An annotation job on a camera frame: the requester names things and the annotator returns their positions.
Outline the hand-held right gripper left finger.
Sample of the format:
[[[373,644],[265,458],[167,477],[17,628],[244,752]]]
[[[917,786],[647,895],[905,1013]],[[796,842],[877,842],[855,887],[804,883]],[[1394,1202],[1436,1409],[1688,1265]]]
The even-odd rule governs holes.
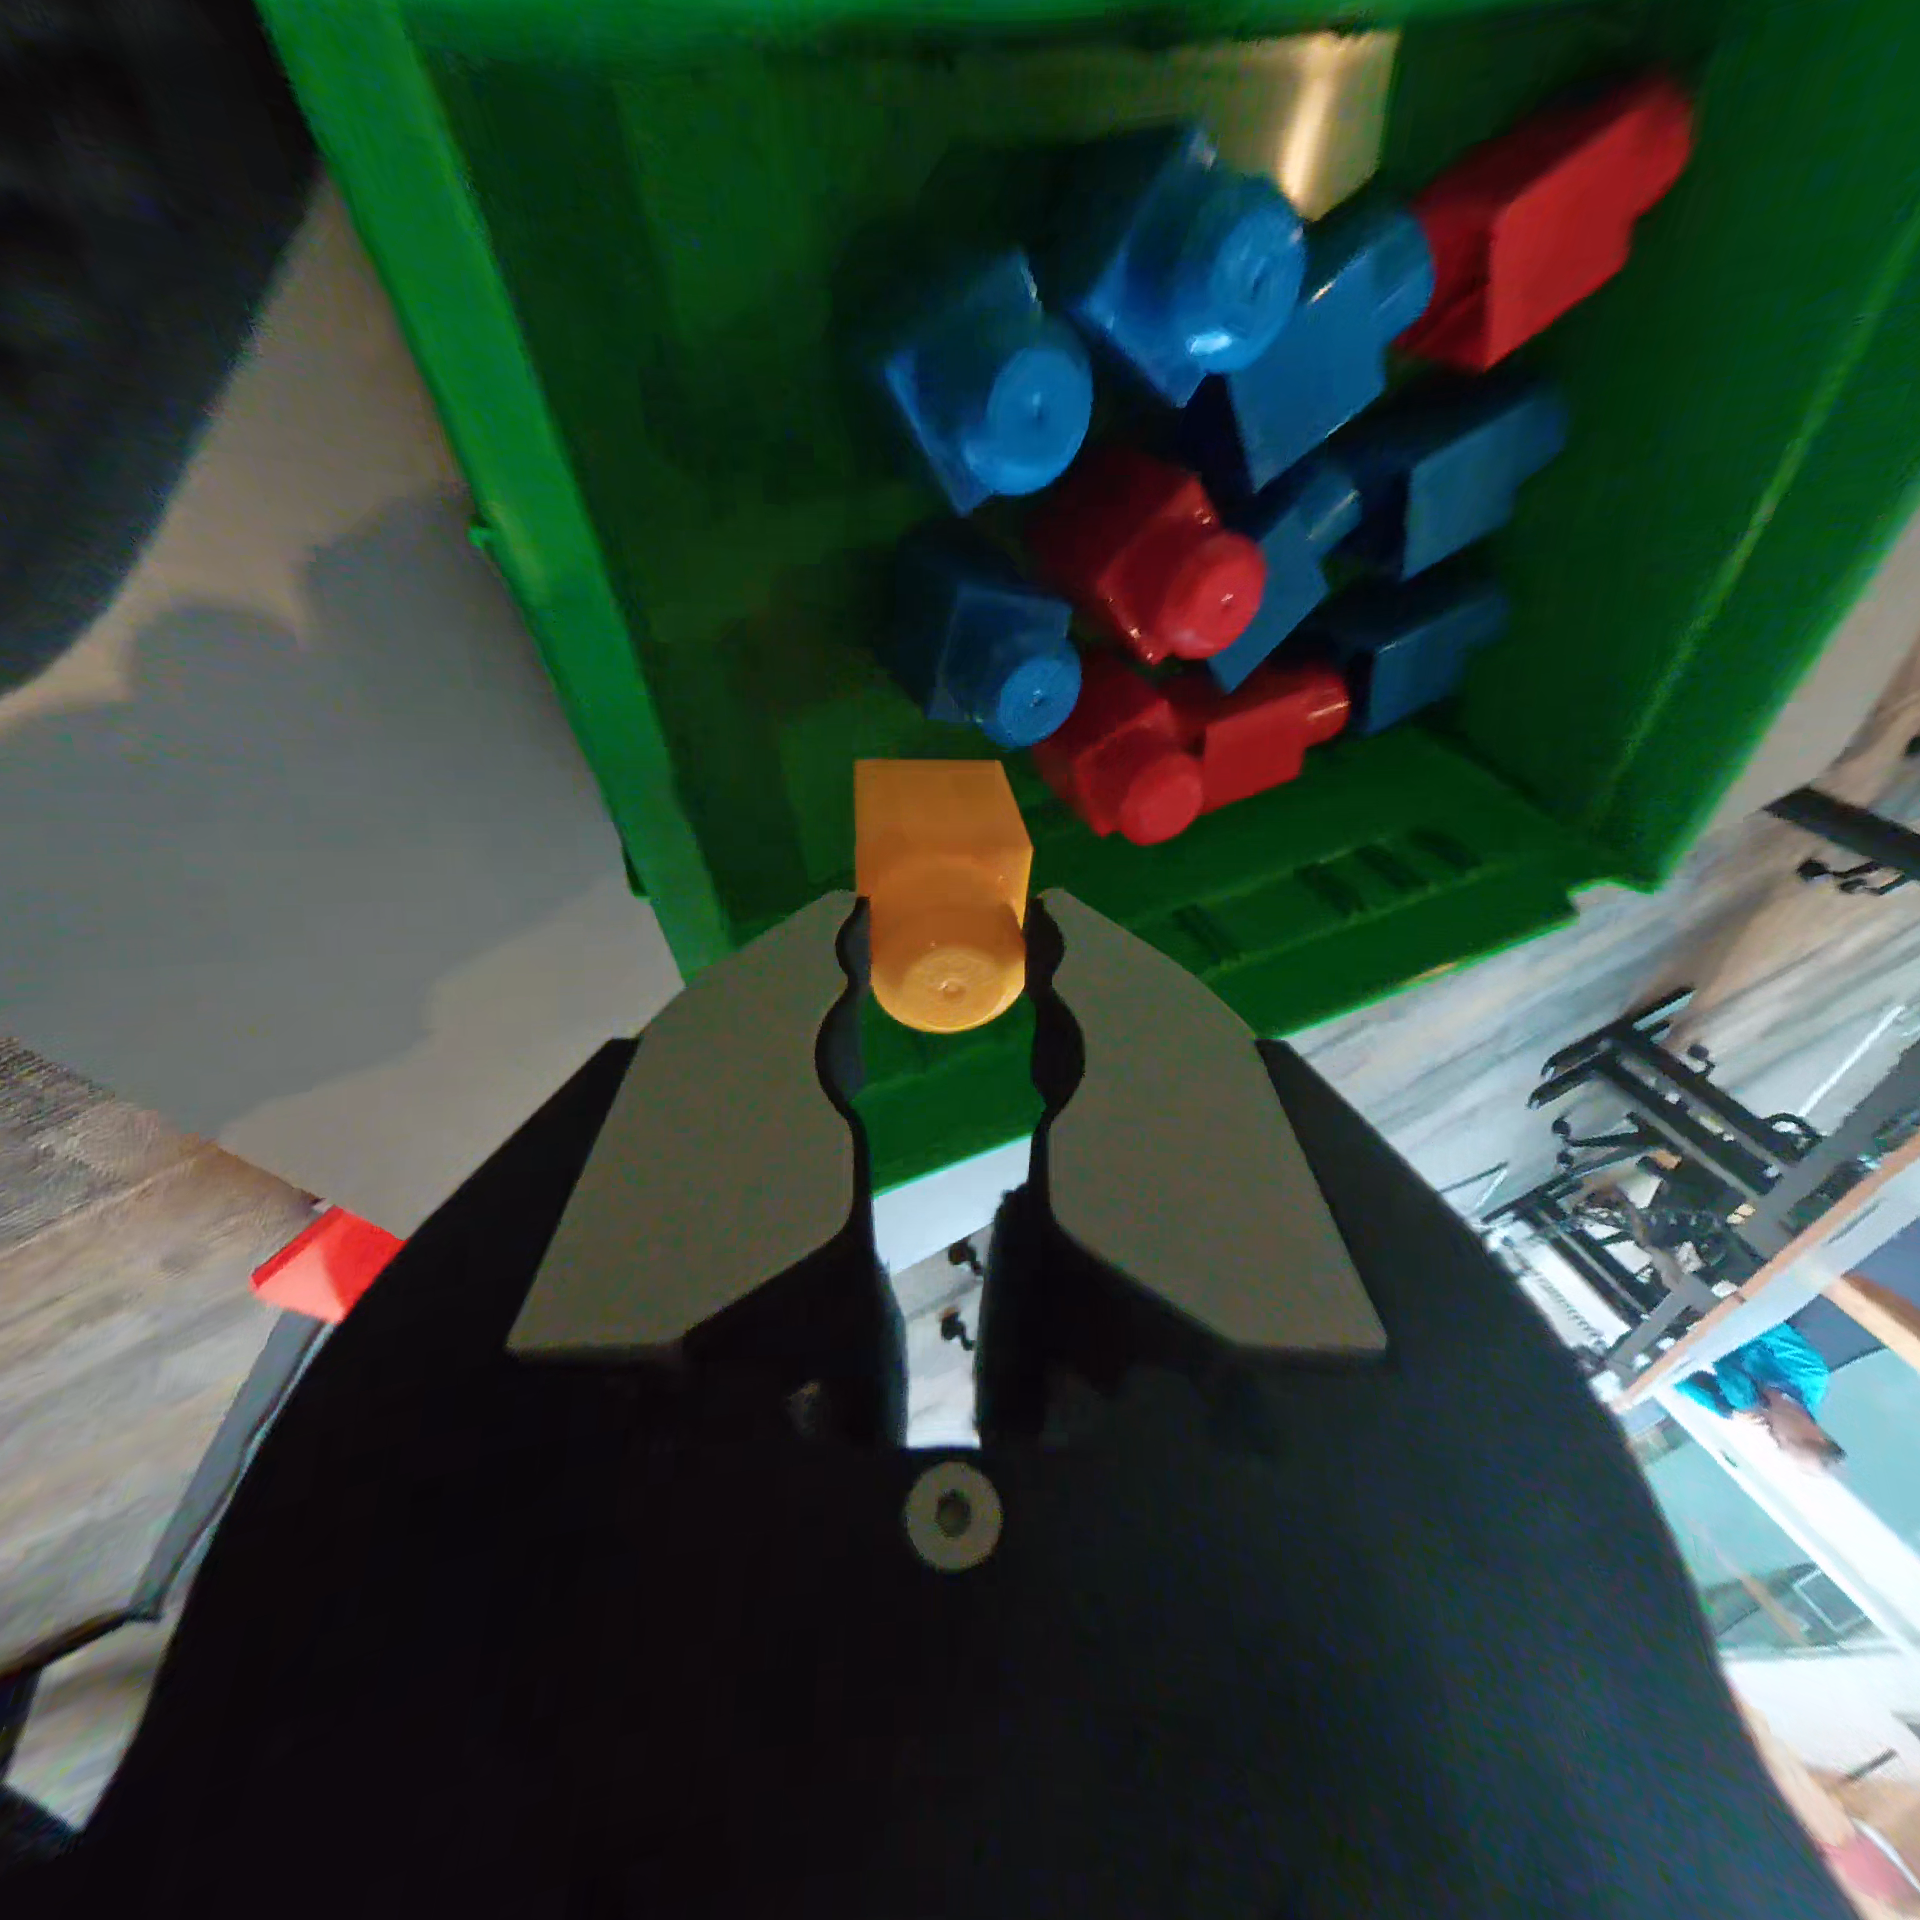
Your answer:
[[[821,1042],[855,908],[821,896],[647,1024],[511,1353],[661,1356],[848,1225],[857,1154]]]

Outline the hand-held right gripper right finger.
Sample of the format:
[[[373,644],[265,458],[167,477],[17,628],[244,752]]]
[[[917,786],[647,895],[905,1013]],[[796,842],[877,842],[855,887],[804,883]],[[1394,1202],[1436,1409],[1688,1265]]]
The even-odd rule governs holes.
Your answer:
[[[1255,1029],[1065,890],[1040,906],[1063,948],[1047,1010],[1080,1060],[1045,1128],[1067,1241],[1239,1352],[1386,1353]]]

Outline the orange mega block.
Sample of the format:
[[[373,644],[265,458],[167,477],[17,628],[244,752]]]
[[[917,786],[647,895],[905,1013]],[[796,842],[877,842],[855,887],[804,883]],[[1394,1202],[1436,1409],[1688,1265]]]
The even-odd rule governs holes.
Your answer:
[[[1034,847],[999,760],[859,760],[855,890],[871,994],[927,1035],[999,1019],[1025,994]]]

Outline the green plastic bin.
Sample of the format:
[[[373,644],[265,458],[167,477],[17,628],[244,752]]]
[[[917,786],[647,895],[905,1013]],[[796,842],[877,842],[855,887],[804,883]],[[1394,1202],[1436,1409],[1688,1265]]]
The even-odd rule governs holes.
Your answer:
[[[1258,47],[1402,31],[1380,185],[1666,68],[1691,163],[1540,341],[1570,448],[1455,711],[1139,850],[1015,773],[1037,884],[1266,1037],[1661,881],[1915,500],[1915,4],[263,4],[684,973],[850,879],[937,756],[864,644],[931,500],[857,411],[857,272],[1018,240],[1047,148],[1227,138]]]

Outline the pile of mega blocks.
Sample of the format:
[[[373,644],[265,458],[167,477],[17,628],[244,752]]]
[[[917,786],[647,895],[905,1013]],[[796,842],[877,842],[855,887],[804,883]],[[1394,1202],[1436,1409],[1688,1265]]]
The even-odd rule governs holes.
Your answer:
[[[1655,74],[1320,223],[1201,125],[1073,152],[1047,253],[981,258],[877,355],[946,506],[893,561],[905,699],[1139,848],[1452,707],[1512,621],[1490,547],[1569,443],[1517,355],[1691,148]]]

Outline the red flat plastic piece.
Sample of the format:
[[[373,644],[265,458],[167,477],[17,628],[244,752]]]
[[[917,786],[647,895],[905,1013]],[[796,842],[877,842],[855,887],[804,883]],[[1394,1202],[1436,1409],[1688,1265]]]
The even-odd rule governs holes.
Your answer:
[[[325,1205],[297,1236],[255,1269],[255,1297],[336,1328],[401,1256],[404,1241],[343,1208]]]

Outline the black mesh pad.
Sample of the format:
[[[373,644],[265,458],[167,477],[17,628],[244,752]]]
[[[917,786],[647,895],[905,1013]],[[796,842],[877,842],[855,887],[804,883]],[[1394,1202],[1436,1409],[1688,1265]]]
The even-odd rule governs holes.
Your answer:
[[[317,170],[259,4],[3,4],[7,696],[154,539]]]

